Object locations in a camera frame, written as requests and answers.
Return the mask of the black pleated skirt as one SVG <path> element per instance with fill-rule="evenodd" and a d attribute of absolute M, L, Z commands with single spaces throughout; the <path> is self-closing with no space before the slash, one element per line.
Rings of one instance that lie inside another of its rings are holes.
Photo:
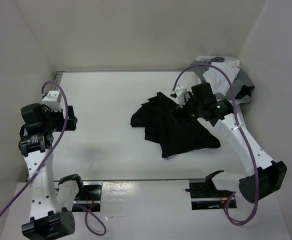
<path fill-rule="evenodd" d="M 218 149 L 221 143 L 198 120 L 173 117 L 178 106 L 172 99 L 157 92 L 132 115 L 130 125 L 144 128 L 144 139 L 161 147 L 161 157 L 201 149 Z"/>

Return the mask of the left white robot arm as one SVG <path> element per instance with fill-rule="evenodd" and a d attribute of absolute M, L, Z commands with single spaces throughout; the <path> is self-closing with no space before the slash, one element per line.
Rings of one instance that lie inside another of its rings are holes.
<path fill-rule="evenodd" d="M 55 188 L 53 177 L 53 133 L 75 131 L 77 118 L 71 105 L 68 116 L 45 104 L 32 103 L 21 108 L 24 120 L 18 147 L 28 168 L 31 189 L 29 222 L 21 226 L 29 240 L 57 240 L 72 235 L 76 224 L 72 213 L 74 200 L 84 197 L 86 188 L 78 174 L 60 179 Z"/>

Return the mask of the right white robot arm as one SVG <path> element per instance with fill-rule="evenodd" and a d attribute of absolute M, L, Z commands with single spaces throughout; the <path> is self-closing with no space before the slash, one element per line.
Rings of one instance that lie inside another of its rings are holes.
<path fill-rule="evenodd" d="M 226 99 L 217 100 L 209 83 L 192 86 L 191 91 L 175 85 L 171 97 L 178 101 L 172 111 L 175 119 L 204 119 L 219 131 L 238 155 L 245 167 L 245 174 L 215 171 L 205 178 L 205 192 L 217 196 L 221 191 L 239 192 L 251 204 L 278 191 L 287 173 L 283 161 L 275 161 L 249 133 Z"/>

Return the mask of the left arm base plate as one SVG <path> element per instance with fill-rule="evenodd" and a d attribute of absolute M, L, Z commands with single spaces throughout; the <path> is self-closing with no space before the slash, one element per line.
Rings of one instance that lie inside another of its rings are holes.
<path fill-rule="evenodd" d="M 102 187 L 101 181 L 84 181 L 83 190 L 79 192 L 74 201 L 72 212 L 83 212 L 79 206 L 89 209 L 93 213 L 101 211 L 101 198 L 102 198 Z"/>

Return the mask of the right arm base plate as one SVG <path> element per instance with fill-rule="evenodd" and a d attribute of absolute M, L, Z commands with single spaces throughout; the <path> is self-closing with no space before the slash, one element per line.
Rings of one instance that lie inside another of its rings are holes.
<path fill-rule="evenodd" d="M 193 211 L 223 209 L 232 194 L 226 190 L 211 193 L 204 180 L 190 180 L 189 187 L 185 191 L 190 195 Z"/>

